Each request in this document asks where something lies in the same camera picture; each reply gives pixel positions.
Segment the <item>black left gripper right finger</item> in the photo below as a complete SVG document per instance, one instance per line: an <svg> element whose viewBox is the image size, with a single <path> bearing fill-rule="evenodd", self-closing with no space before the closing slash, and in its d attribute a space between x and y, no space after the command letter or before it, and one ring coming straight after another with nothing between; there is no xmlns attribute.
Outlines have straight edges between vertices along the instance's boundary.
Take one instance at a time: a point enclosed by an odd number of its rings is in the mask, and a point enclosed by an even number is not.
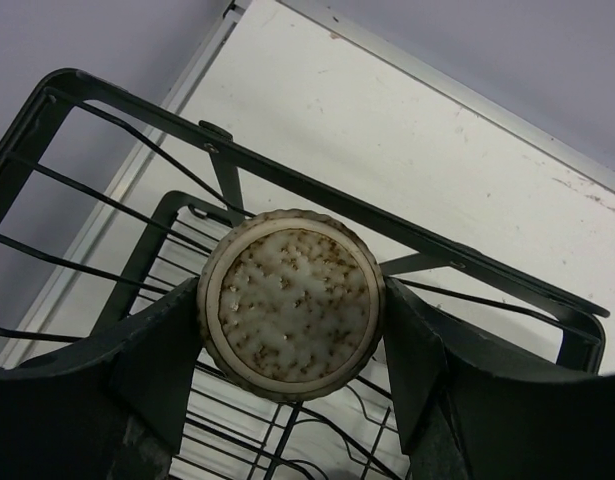
<svg viewBox="0 0 615 480"><path fill-rule="evenodd" d="M615 479L615 374L570 370L386 284L384 343L412 479Z"/></svg>

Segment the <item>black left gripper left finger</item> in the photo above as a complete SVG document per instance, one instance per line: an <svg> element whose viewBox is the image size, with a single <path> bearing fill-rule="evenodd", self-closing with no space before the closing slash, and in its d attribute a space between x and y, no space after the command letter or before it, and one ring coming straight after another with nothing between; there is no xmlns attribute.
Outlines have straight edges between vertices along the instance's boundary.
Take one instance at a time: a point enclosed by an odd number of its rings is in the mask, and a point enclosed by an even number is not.
<svg viewBox="0 0 615 480"><path fill-rule="evenodd" d="M199 356L197 287L0 368L0 479L168 478Z"/></svg>

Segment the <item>speckled beige ceramic cup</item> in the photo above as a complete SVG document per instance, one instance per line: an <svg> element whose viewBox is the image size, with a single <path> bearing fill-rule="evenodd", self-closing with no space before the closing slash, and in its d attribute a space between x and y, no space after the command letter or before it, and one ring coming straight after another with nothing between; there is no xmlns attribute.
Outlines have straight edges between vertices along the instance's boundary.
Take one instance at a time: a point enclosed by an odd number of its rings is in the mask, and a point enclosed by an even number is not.
<svg viewBox="0 0 615 480"><path fill-rule="evenodd" d="M231 229L203 266L200 335L235 384L276 402L345 386L382 336L386 287L365 242L310 210L275 210Z"/></svg>

